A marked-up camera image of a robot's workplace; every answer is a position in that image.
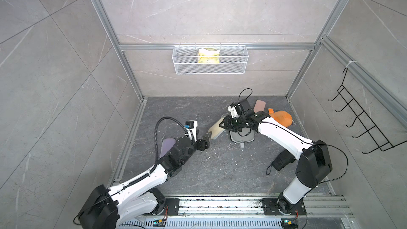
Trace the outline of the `purple-lined grey sleeve case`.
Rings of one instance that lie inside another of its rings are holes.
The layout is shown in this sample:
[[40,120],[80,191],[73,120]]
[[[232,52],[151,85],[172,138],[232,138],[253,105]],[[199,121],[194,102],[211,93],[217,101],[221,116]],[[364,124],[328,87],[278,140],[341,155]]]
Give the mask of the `purple-lined grey sleeve case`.
[[164,157],[166,153],[176,144],[177,140],[174,138],[162,139],[160,158]]

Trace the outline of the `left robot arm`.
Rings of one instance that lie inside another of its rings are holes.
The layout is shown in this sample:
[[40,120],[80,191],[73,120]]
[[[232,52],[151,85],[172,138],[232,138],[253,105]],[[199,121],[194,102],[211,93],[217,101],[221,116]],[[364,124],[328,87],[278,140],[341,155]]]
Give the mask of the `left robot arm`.
[[159,214],[165,209],[166,198],[158,186],[181,172],[195,151],[210,147],[212,132],[198,138],[198,123],[185,124],[168,117],[184,131],[175,144],[163,155],[155,155],[153,166],[132,179],[116,186],[96,187],[74,217],[73,223],[84,229],[115,229],[125,222],[145,214]]

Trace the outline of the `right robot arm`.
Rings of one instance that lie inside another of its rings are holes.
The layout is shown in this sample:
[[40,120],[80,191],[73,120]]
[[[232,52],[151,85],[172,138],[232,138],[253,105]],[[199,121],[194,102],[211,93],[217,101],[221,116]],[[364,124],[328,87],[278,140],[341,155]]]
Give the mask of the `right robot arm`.
[[272,139],[284,148],[271,164],[277,171],[297,161],[293,180],[278,197],[278,209],[282,214],[291,214],[310,191],[326,182],[324,178],[333,170],[330,145],[291,131],[269,113],[254,111],[246,99],[232,103],[228,111],[230,114],[220,121],[220,128],[238,134],[247,128]]

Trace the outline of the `black folded umbrella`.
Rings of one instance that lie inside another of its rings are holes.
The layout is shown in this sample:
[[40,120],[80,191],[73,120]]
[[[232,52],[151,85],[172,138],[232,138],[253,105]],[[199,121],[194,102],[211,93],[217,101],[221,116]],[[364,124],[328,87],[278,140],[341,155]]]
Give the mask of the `black folded umbrella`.
[[276,158],[274,161],[271,162],[271,164],[267,167],[266,169],[266,175],[271,174],[272,168],[275,168],[277,171],[280,171],[282,168],[284,168],[286,165],[289,163],[294,163],[296,158],[288,151],[288,150],[283,150]]

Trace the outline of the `pink rectangular case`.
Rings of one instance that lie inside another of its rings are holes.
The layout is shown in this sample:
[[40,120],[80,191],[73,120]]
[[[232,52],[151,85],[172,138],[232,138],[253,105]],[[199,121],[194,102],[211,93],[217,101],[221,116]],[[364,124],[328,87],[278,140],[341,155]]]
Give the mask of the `pink rectangular case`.
[[253,111],[254,111],[254,113],[258,113],[258,112],[264,111],[265,107],[266,107],[265,101],[257,100],[254,105]]

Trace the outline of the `orange whale plush toy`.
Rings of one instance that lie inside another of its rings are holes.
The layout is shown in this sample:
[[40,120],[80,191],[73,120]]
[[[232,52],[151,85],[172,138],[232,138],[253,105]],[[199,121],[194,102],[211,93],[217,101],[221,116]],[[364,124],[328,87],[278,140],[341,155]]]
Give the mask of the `orange whale plush toy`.
[[286,111],[274,111],[273,109],[269,108],[268,113],[276,122],[281,124],[284,127],[289,127],[293,124],[292,116]]

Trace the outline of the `yellow packet in basket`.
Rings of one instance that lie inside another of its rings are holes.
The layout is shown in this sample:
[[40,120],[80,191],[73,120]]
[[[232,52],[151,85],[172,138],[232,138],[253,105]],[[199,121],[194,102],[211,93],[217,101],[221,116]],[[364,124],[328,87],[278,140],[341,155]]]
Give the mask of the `yellow packet in basket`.
[[200,64],[219,64],[220,50],[213,48],[200,48],[198,50],[198,63]]

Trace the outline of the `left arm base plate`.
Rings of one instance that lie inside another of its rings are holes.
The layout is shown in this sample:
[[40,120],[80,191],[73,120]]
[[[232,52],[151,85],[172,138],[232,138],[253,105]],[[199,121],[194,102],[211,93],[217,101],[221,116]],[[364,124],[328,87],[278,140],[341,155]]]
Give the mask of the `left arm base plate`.
[[158,201],[156,209],[153,211],[156,215],[177,216],[179,214],[180,199],[179,198],[168,198],[165,200]]

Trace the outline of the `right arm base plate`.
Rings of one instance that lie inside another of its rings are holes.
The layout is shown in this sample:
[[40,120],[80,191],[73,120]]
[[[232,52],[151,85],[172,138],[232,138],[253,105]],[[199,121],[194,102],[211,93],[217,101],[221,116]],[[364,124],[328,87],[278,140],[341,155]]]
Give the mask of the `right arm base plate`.
[[271,215],[307,215],[305,204],[301,199],[295,206],[289,207],[288,211],[283,211],[278,203],[278,198],[263,198],[258,203],[266,216]]

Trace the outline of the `aluminium front rail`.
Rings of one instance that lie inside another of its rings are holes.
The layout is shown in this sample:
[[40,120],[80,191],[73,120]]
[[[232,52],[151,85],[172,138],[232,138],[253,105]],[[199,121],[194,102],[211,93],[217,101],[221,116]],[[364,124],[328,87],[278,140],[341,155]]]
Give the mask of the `aluminium front rail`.
[[316,195],[303,202],[307,215],[266,216],[258,205],[272,196],[186,196],[177,216],[145,214],[116,229],[357,229],[344,197]]

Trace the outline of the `black wall hook rack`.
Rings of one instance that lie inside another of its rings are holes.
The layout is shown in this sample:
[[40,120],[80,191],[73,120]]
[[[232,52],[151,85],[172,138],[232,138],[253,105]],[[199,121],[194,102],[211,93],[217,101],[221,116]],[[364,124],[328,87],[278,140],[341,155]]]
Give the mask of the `black wall hook rack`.
[[341,109],[335,109],[336,113],[343,112],[344,110],[350,110],[353,113],[353,122],[351,124],[346,124],[346,127],[348,129],[351,129],[356,123],[358,123],[362,127],[362,130],[359,134],[352,136],[353,140],[362,138],[363,136],[369,136],[370,139],[373,141],[373,148],[369,149],[368,151],[362,152],[362,154],[368,155],[375,151],[385,152],[406,144],[407,140],[393,144],[390,139],[387,138],[384,132],[374,122],[370,114],[361,106],[361,104],[344,85],[347,73],[348,69],[344,68],[344,70],[342,71],[343,78],[341,84],[336,90],[336,95],[333,98],[328,99],[328,101],[335,102],[336,100],[340,99],[344,102],[344,106]]

